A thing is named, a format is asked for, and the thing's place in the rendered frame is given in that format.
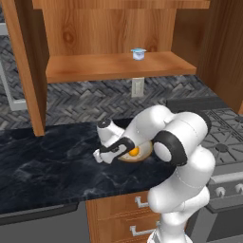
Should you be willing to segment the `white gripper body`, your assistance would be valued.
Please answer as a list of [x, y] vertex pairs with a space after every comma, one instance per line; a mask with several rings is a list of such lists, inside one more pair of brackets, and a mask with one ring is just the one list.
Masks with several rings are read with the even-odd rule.
[[110, 152], [102, 153], [99, 149], [94, 151], [93, 156], [98, 163], [105, 162], [110, 164], [113, 160], [113, 156]]

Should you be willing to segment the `tan shallow bowl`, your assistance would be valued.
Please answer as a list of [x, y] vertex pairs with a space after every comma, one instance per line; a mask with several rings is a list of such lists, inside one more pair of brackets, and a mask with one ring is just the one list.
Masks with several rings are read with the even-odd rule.
[[137, 156], [131, 157], [127, 152], [126, 154], [119, 157], [119, 160], [125, 162], [139, 162], [147, 159], [153, 152], [153, 144], [151, 141], [147, 141], [137, 147], [140, 149], [140, 152]]

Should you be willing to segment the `wooden cabinet door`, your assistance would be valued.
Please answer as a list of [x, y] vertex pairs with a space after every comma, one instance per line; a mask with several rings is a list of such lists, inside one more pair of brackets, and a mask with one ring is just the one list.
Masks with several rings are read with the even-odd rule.
[[49, 59], [43, 13], [32, 0], [0, 0], [34, 135], [46, 131]]
[[212, 0], [196, 75], [243, 115], [243, 0]]

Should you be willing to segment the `orange fruit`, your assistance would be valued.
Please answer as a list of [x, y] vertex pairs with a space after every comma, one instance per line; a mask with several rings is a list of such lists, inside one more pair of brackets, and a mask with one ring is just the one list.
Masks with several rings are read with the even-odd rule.
[[128, 154], [131, 156], [131, 157], [135, 157], [139, 154], [140, 152], [140, 149], [138, 147], [132, 149], [131, 151], [128, 152]]

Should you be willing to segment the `wooden drawer front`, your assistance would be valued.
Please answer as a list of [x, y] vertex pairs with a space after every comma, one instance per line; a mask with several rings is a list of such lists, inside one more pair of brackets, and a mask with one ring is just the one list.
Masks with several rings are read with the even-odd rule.
[[125, 243], [144, 239], [149, 234], [133, 236], [129, 230], [138, 221], [159, 220], [158, 214], [127, 215], [98, 221], [100, 243]]
[[137, 213], [152, 214], [153, 212], [148, 206], [140, 208], [136, 201], [136, 198], [138, 197], [141, 203], [146, 203], [147, 194], [147, 191], [143, 191], [133, 194], [96, 199], [97, 218], [107, 219]]

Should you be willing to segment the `grey dishwasher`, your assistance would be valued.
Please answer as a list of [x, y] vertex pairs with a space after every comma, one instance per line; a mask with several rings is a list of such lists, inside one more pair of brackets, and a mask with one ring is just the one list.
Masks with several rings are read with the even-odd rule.
[[0, 215], [0, 243], [90, 243], [85, 203]]

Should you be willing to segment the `white yogurt cup blue lid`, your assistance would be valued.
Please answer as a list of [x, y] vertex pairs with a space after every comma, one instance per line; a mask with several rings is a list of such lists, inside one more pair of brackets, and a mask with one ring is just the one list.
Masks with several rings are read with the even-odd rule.
[[133, 55], [133, 59], [136, 60], [136, 61], [141, 61], [144, 59], [144, 55], [145, 55], [145, 52], [146, 50], [144, 48], [133, 48], [131, 50], [132, 52], [132, 55]]

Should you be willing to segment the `black gas hob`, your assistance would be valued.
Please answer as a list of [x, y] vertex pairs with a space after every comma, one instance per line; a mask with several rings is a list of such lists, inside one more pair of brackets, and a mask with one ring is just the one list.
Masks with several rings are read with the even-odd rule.
[[212, 122], [202, 145], [215, 156], [216, 165], [243, 162], [243, 115], [238, 115], [218, 97], [167, 100], [173, 112], [202, 111]]

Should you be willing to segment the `grey oven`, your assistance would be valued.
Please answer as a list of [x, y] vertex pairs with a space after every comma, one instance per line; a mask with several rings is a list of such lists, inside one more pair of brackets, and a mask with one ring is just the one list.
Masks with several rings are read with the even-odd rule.
[[[216, 166], [207, 187], [209, 203], [188, 220], [186, 233], [193, 243], [243, 243], [243, 195], [234, 186], [243, 183], [243, 163]], [[226, 194], [218, 197], [217, 187]]]

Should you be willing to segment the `white wall outlet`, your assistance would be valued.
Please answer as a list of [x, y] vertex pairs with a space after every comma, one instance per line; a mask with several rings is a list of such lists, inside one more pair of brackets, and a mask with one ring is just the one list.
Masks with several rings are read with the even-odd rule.
[[133, 78], [131, 95], [133, 98], [142, 97], [144, 92], [144, 78]]

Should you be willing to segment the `grey window frame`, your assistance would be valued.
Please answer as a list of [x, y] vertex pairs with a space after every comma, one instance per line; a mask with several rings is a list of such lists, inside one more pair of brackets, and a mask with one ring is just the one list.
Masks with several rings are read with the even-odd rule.
[[[8, 33], [7, 25], [5, 23], [0, 23], [0, 36], [8, 36], [8, 35], [9, 35], [9, 33]], [[16, 100], [12, 97], [10, 90], [9, 90], [6, 73], [3, 68], [1, 59], [0, 59], [0, 78], [2, 80], [3, 87], [4, 87], [6, 95], [7, 95], [10, 109], [12, 111], [27, 110], [28, 108], [27, 108], [27, 103], [26, 103], [25, 99]]]

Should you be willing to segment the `open wooden wall cabinet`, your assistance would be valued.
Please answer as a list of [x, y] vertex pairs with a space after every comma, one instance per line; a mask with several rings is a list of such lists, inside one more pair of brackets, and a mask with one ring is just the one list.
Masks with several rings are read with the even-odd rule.
[[[211, 0], [32, 0], [50, 84], [194, 74]], [[146, 50], [133, 59], [133, 48]]]

